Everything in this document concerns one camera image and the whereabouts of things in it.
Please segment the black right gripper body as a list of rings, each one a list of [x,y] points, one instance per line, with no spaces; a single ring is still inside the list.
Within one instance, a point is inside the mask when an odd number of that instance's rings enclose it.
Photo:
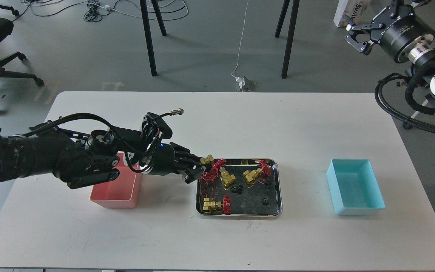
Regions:
[[[391,18],[389,10],[376,16],[376,24],[382,26],[376,30],[376,42],[395,63],[423,64],[423,56],[433,51],[430,44],[435,31],[413,10],[398,10],[395,16]]]

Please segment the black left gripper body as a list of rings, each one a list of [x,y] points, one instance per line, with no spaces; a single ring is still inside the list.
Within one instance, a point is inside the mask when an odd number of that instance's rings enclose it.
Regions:
[[[143,174],[160,176],[171,173],[183,174],[186,164],[183,163],[182,158],[185,158],[185,153],[188,153],[188,149],[174,142],[161,144],[152,157],[150,167]]]

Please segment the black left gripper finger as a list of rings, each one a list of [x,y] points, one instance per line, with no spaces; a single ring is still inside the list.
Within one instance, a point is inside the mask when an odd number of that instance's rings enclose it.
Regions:
[[[189,164],[189,163],[179,163],[178,164],[178,173],[182,175],[183,181],[186,184],[190,184],[191,182],[199,179],[200,176],[205,171],[205,167],[199,164]]]
[[[180,145],[174,145],[174,153],[176,159],[189,159],[193,160],[195,163],[200,164],[202,157],[198,157],[197,155],[193,154],[188,148],[185,148]]]

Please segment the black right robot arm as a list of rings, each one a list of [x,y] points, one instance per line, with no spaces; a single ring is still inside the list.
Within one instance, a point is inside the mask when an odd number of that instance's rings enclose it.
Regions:
[[[406,5],[392,0],[370,23],[358,25],[347,14],[345,40],[357,51],[368,55],[373,45],[380,45],[395,63],[410,62],[406,75],[392,73],[380,80],[375,88],[378,105],[400,120],[404,129],[413,127],[435,134],[435,48],[430,46],[435,31],[415,13],[428,0],[413,0]],[[404,99],[414,110],[408,116],[393,108],[384,98],[383,87],[390,81],[404,82]]]

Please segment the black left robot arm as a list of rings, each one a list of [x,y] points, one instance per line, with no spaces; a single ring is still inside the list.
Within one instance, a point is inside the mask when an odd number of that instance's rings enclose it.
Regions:
[[[132,172],[181,174],[190,184],[210,167],[187,148],[162,143],[172,136],[164,117],[182,114],[181,108],[162,115],[149,112],[137,131],[94,114],[76,113],[39,124],[25,134],[0,135],[0,182],[51,173],[71,189],[102,184],[119,177],[116,165],[121,151]]]

